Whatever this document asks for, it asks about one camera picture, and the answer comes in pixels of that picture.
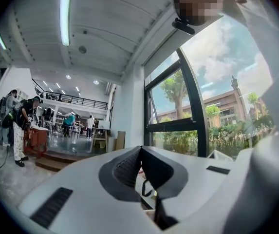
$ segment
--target black slot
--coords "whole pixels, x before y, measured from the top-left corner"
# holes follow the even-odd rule
[[[67,202],[72,192],[73,190],[67,188],[58,188],[44,204],[32,214],[31,219],[47,229]]]
[[[226,174],[226,175],[230,172],[229,169],[220,168],[220,167],[216,167],[216,166],[209,166],[207,168],[207,170],[217,172],[217,173],[220,173],[220,174]]]

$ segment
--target wooden board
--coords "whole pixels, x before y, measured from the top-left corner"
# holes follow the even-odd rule
[[[118,137],[116,139],[115,150],[124,149],[125,133],[126,132],[118,131]]]

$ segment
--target step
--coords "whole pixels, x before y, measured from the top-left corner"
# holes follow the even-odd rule
[[[73,162],[76,162],[76,161],[79,161],[79,160],[82,160],[85,158],[89,158],[88,156],[67,155],[67,154],[56,153],[53,151],[47,151],[47,152],[43,153],[43,157],[54,160],[54,161],[62,162],[62,163],[68,163],[68,164],[71,164]]]
[[[65,168],[67,165],[69,165],[69,163],[58,162],[51,159],[47,159],[45,157],[36,159],[36,166],[42,167],[53,172],[58,172],[61,169]]]

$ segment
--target blue sky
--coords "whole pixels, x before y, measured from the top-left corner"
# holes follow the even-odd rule
[[[248,93],[261,96],[272,83],[268,66],[258,50],[248,29],[227,16],[214,22],[182,46],[201,87],[203,99],[233,90],[232,76],[238,79],[247,112],[250,105]],[[173,53],[151,74],[157,77],[178,59]],[[175,109],[160,88],[153,90],[158,113]],[[183,105],[189,104],[185,98]]]

